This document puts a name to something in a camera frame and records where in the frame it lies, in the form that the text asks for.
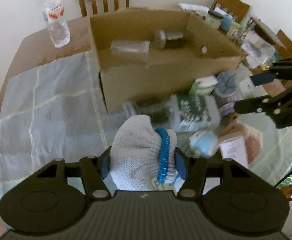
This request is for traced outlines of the white printed carton box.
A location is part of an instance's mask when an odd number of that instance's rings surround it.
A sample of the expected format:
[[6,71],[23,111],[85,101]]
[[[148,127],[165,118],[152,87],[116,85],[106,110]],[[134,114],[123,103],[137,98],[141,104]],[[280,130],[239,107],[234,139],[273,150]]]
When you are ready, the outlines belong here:
[[260,89],[254,86],[249,77],[239,82],[239,92],[243,99],[251,99],[262,96]]

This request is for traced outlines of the white knit glove blue cuff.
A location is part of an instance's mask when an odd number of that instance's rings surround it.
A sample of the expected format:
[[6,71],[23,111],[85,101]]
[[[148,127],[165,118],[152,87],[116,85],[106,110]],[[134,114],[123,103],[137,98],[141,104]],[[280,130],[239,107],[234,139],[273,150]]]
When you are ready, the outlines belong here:
[[110,174],[120,190],[151,191],[154,183],[177,180],[172,129],[156,128],[147,115],[130,117],[117,131],[110,152]]

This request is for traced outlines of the green white labelled jar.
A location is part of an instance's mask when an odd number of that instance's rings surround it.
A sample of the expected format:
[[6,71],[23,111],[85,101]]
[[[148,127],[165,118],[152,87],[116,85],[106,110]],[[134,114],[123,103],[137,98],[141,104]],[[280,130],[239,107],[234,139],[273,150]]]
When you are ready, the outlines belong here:
[[221,122],[215,99],[210,95],[173,94],[167,100],[127,101],[123,109],[128,117],[147,115],[154,128],[172,129],[177,133],[215,130]]

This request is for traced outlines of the light blue yarn ball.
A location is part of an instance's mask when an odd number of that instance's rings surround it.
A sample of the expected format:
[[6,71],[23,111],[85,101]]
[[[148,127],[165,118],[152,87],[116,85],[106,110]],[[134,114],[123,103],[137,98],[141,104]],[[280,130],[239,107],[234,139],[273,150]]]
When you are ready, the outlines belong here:
[[192,156],[209,159],[218,150],[218,137],[214,131],[198,131],[189,138]]

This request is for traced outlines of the crumpled clear plastic bag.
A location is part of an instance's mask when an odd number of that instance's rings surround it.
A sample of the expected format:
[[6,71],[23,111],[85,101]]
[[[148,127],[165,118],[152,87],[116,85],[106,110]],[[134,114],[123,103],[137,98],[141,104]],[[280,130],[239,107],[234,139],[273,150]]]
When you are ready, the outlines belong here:
[[245,65],[252,69],[266,64],[276,52],[273,45],[266,42],[254,31],[246,33],[241,49],[246,53]]

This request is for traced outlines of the pink rectangular box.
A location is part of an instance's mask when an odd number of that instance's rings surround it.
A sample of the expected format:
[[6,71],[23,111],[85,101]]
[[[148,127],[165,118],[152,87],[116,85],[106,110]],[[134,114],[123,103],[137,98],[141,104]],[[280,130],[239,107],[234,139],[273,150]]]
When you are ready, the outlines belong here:
[[245,168],[249,168],[245,138],[242,135],[221,137],[219,146],[223,159],[233,159]]

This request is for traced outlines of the dark flat tablet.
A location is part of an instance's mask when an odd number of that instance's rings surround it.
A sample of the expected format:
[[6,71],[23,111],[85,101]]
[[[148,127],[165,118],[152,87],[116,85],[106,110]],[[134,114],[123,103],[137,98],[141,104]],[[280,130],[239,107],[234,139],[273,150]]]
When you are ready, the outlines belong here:
[[273,46],[277,45],[282,48],[286,48],[282,41],[276,36],[276,34],[270,29],[268,25],[253,16],[250,18],[250,20],[254,23],[253,30],[267,43]]

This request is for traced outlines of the blue grey yarn ball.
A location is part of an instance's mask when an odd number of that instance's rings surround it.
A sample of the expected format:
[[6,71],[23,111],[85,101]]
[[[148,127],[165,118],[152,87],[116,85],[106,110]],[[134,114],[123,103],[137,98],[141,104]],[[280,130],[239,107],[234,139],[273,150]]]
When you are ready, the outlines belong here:
[[237,90],[237,74],[234,71],[224,71],[217,74],[217,84],[213,92],[221,97],[232,96]]

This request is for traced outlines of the pale green canister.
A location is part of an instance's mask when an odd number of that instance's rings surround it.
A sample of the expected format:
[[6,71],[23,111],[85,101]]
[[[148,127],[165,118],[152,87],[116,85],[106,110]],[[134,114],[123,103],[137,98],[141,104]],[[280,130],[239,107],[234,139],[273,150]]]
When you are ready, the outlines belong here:
[[229,26],[229,29],[228,29],[226,36],[228,38],[230,38],[231,40],[235,40],[235,39],[237,39],[240,30],[241,30],[241,25],[235,21],[232,21],[230,26]]

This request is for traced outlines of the small green white box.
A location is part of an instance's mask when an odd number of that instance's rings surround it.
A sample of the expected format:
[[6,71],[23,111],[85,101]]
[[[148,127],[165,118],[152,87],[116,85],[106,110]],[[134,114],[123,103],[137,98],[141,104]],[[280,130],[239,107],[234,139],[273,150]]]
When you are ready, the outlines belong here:
[[188,94],[189,95],[210,95],[217,84],[218,84],[218,80],[213,75],[198,78],[192,84],[192,87]]

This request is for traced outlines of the light grey checked tablecloth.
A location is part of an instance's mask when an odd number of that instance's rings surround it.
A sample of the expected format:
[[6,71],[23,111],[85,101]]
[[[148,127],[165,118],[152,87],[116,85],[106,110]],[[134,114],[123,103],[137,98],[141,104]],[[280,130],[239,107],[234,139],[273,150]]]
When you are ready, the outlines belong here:
[[[0,113],[0,198],[55,158],[100,155],[126,120],[123,111],[107,114],[91,51],[12,77]],[[276,129],[262,113],[239,120],[263,133],[249,168],[275,185],[292,167],[292,127]]]

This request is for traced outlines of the wooden chair far right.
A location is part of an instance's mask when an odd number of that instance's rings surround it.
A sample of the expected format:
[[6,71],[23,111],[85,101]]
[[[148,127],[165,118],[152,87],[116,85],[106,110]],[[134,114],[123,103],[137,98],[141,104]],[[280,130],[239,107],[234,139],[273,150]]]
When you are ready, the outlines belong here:
[[220,8],[233,16],[235,22],[241,23],[250,10],[250,6],[241,0],[213,0],[211,10]]

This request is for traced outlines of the light blue cup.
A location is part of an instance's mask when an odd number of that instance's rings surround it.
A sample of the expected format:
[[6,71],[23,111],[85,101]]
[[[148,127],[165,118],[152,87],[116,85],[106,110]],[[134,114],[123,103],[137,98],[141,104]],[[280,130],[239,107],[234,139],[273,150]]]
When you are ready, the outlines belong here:
[[230,28],[231,23],[233,22],[233,17],[226,14],[223,16],[223,20],[220,25],[220,29],[223,31],[228,31]]

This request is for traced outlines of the open cardboard box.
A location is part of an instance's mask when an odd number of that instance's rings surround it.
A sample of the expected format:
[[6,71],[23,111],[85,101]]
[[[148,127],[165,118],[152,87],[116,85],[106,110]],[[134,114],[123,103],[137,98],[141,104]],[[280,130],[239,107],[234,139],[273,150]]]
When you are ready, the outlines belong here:
[[[179,48],[158,49],[154,32],[181,32]],[[186,11],[126,8],[90,18],[91,46],[108,113],[120,112],[126,101],[165,98],[186,93],[199,77],[235,70],[244,53],[201,17]],[[150,41],[146,63],[111,57],[113,40]]]

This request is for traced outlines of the clear plastic water bottle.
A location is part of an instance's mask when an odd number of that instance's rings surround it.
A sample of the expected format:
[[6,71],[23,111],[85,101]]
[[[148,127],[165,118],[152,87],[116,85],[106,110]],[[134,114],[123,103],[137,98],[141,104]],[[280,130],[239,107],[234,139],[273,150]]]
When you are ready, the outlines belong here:
[[71,40],[68,24],[64,18],[65,10],[62,0],[45,0],[43,17],[49,37],[55,48],[64,47]]

